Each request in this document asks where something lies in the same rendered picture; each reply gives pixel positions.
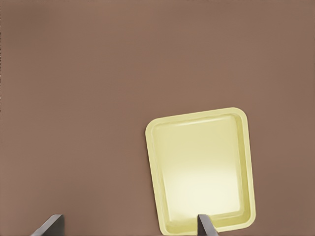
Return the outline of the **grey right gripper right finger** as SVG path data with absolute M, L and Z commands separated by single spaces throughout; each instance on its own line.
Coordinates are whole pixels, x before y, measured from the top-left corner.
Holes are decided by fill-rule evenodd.
M 206 214 L 197 216 L 197 235 L 198 236 L 219 236 L 210 217 Z

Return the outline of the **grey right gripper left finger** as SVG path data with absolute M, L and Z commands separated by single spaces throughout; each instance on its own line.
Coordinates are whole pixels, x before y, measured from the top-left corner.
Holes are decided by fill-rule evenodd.
M 52 215 L 31 236 L 65 236 L 64 215 Z

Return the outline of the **pale yellow rectangular tray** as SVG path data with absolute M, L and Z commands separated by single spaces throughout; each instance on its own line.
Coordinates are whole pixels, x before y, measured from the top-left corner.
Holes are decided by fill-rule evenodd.
M 145 129 L 159 229 L 195 235 L 197 217 L 217 232 L 256 218 L 246 113 L 235 107 L 157 118 Z

